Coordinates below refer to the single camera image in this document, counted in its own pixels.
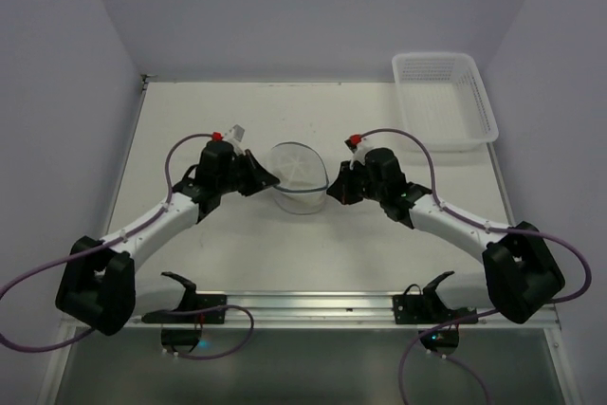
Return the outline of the white mesh laundry bag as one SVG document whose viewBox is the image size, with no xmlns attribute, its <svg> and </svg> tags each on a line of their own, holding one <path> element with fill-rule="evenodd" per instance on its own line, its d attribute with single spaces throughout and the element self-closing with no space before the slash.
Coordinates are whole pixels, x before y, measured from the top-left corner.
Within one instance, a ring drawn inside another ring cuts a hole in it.
<svg viewBox="0 0 607 405">
<path fill-rule="evenodd" d="M 278 143 L 268 152 L 266 165 L 279 179 L 273 190 L 279 208 L 296 215 L 323 208 L 329 177 L 322 157 L 313 148 L 297 141 Z"/>
</svg>

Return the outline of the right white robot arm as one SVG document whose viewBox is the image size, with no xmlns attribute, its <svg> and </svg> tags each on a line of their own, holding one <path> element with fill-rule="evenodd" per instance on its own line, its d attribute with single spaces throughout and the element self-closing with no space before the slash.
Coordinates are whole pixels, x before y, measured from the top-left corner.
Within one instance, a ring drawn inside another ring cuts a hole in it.
<svg viewBox="0 0 607 405">
<path fill-rule="evenodd" d="M 431 189 L 407 179 L 387 148 L 373 149 L 363 160 L 343 161 L 326 192 L 342 205 L 375 201 L 391 220 L 431 234 L 482 265 L 480 273 L 444 272 L 422 288 L 423 308 L 437 322 L 489 307 L 524 323 L 564 288 L 561 270 L 533 225 L 510 227 L 469 213 L 448 213 Z"/>
</svg>

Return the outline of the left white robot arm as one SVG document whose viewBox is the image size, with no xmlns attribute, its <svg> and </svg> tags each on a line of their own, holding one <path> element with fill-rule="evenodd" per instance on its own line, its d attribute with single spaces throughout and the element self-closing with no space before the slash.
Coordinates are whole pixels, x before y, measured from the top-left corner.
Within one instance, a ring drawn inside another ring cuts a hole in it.
<svg viewBox="0 0 607 405">
<path fill-rule="evenodd" d="M 251 196 L 279 184 L 251 151 L 211 140 L 169 193 L 139 219 L 100 240 L 84 236 L 70 251 L 56 307 L 104 335 L 116 334 L 133 317 L 195 308 L 196 286 L 163 273 L 162 281 L 137 280 L 141 267 L 182 231 L 217 209 L 228 193 Z"/>
</svg>

